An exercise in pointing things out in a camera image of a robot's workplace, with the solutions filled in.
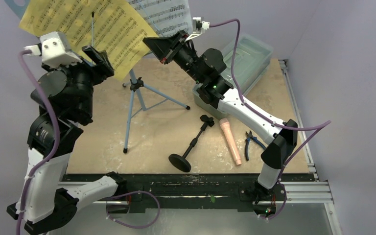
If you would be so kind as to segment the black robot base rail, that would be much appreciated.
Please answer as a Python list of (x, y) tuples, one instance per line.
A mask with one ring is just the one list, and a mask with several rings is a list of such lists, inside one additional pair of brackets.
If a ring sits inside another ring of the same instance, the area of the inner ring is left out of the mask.
[(271, 194), (258, 190), (257, 173), (235, 174), (121, 174), (127, 181), (128, 192), (144, 190), (145, 194), (128, 199), (131, 213), (144, 213), (146, 209), (229, 209), (252, 212), (255, 202), (270, 204), (272, 198), (284, 199), (281, 187), (275, 186)]

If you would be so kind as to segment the black microphone desk stand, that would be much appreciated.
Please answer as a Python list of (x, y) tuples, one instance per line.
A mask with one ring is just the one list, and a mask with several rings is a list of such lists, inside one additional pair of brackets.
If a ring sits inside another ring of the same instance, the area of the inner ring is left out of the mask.
[(175, 168), (185, 173), (191, 171), (191, 164), (186, 160), (188, 154), (196, 146), (199, 137), (206, 130), (206, 128), (214, 126), (214, 118), (212, 117), (209, 117), (207, 115), (201, 115), (200, 120), (203, 122), (202, 126), (200, 127), (200, 131), (196, 135), (196, 137), (191, 140), (188, 148), (183, 153), (183, 155), (181, 156), (178, 154), (170, 154), (168, 157), (168, 160)]

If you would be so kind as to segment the white sheet music page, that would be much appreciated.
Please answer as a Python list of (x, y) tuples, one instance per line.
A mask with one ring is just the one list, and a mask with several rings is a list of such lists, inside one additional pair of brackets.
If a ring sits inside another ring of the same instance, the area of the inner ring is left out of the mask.
[(180, 30), (193, 31), (188, 0), (129, 0), (128, 3), (160, 37), (172, 36)]

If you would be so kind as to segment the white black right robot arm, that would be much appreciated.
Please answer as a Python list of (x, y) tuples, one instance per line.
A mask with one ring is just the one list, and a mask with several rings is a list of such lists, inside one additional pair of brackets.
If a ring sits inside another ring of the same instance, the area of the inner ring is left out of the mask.
[(297, 123), (271, 116), (246, 98), (223, 78), (226, 69), (221, 51), (209, 48), (197, 55), (187, 43), (188, 34), (181, 30), (171, 37), (146, 37), (144, 44), (162, 64), (174, 61), (200, 86), (200, 99), (216, 110), (225, 112), (254, 131), (267, 144), (261, 154), (264, 164), (255, 186), (256, 195), (267, 199), (274, 194), (285, 160), (297, 145)]

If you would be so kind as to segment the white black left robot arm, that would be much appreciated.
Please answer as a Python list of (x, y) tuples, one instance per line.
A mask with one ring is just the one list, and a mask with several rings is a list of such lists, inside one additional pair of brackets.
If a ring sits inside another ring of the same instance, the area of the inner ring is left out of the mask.
[(30, 126), (28, 167), (18, 202), (7, 213), (31, 235), (41, 235), (61, 228), (85, 206), (103, 198), (121, 200), (126, 195), (126, 180), (116, 172), (100, 179), (65, 189), (59, 182), (65, 174), (75, 142), (82, 127), (93, 121), (94, 86), (114, 75), (107, 53), (92, 46), (82, 47), (92, 60), (50, 49), (44, 45), (26, 48), (23, 54), (37, 52), (46, 73), (34, 79), (31, 99), (39, 105), (39, 116)]

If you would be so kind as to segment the yellow sheet music page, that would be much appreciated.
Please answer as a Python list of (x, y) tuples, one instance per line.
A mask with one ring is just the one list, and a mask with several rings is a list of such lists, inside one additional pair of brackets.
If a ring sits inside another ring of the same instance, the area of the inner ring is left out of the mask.
[(106, 51), (119, 81), (149, 52), (143, 39), (157, 37), (126, 0), (32, 0), (19, 27), (38, 37), (63, 32), (72, 50), (85, 59), (83, 46)]

